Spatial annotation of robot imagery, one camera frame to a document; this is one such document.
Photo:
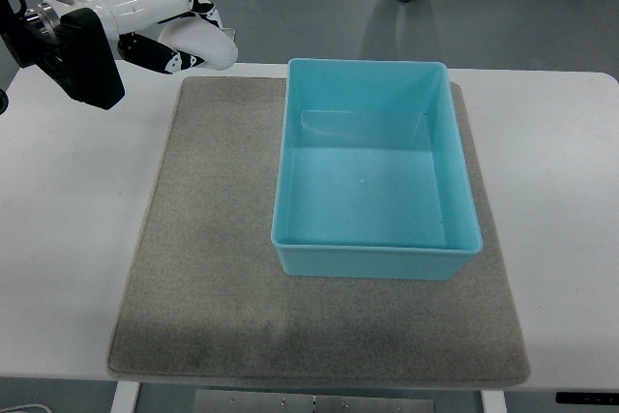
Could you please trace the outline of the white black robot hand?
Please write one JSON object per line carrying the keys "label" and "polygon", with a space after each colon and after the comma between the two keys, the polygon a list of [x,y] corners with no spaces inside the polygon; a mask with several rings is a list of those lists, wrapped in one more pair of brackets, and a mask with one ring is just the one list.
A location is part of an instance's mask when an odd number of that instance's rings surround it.
{"label": "white black robot hand", "polygon": [[226,34],[219,12],[209,0],[75,1],[78,6],[96,13],[107,39],[116,43],[118,53],[125,61],[160,74],[174,74],[167,72],[165,67],[174,59],[175,53],[158,42],[162,29],[172,21],[199,17]]}

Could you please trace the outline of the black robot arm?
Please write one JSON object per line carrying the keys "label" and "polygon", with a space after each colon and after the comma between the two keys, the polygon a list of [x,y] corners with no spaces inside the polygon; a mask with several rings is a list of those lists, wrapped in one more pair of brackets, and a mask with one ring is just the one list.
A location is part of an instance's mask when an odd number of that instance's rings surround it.
{"label": "black robot arm", "polygon": [[99,17],[75,0],[1,0],[1,38],[21,68],[37,66],[75,101],[109,110],[125,96]]}

